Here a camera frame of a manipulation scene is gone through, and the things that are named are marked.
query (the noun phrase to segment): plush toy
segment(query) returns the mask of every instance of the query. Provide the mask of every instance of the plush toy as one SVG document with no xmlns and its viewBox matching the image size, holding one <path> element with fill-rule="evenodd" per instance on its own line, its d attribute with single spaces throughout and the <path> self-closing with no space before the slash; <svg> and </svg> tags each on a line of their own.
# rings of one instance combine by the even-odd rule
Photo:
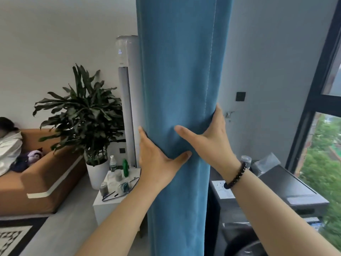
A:
<svg viewBox="0 0 341 256">
<path fill-rule="evenodd" d="M 43 149 L 39 148 L 38 150 L 31 151 L 29 153 L 21 154 L 12 163 L 10 170 L 15 172 L 23 172 L 27 168 L 29 168 L 36 161 L 41 159 L 44 156 Z"/>
</svg>

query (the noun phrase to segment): black wall switch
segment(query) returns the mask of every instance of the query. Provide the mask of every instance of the black wall switch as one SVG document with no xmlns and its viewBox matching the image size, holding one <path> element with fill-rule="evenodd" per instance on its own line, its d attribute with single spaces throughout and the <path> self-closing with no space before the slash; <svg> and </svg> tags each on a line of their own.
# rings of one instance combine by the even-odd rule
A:
<svg viewBox="0 0 341 256">
<path fill-rule="evenodd" d="M 236 101 L 245 101 L 245 95 L 246 95 L 246 92 L 244 91 L 237 92 Z"/>
</svg>

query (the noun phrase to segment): rug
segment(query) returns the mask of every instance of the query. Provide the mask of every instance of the rug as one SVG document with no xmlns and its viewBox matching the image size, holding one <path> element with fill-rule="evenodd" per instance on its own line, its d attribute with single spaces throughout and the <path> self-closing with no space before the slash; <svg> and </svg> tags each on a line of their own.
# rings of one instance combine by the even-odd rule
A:
<svg viewBox="0 0 341 256">
<path fill-rule="evenodd" d="M 19 256 L 47 217 L 0 221 L 0 256 Z"/>
</svg>

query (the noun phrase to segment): washing machine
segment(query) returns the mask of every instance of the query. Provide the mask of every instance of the washing machine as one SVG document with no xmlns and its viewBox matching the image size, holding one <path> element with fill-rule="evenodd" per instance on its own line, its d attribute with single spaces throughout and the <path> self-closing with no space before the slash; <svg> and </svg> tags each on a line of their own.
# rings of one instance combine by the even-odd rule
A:
<svg viewBox="0 0 341 256">
<path fill-rule="evenodd" d="M 282 166 L 259 177 L 308 224 L 318 230 L 329 202 Z M 220 199 L 217 181 L 223 178 L 210 170 L 205 226 L 205 256 L 266 256 L 252 226 L 233 194 Z"/>
</svg>

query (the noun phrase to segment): wall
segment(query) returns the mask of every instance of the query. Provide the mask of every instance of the wall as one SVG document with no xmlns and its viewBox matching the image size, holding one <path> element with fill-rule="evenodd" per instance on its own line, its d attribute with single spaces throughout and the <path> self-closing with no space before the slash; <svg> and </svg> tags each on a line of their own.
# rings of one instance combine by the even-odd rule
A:
<svg viewBox="0 0 341 256">
<path fill-rule="evenodd" d="M 50 112 L 32 117 L 34 103 L 74 85 L 75 63 L 117 86 L 115 38 L 132 34 L 135 0 L 0 0 L 0 116 L 38 128 Z"/>
<path fill-rule="evenodd" d="M 337 0 L 234 0 L 219 103 L 236 155 L 285 165 Z M 236 102 L 246 91 L 245 102 Z"/>
</svg>

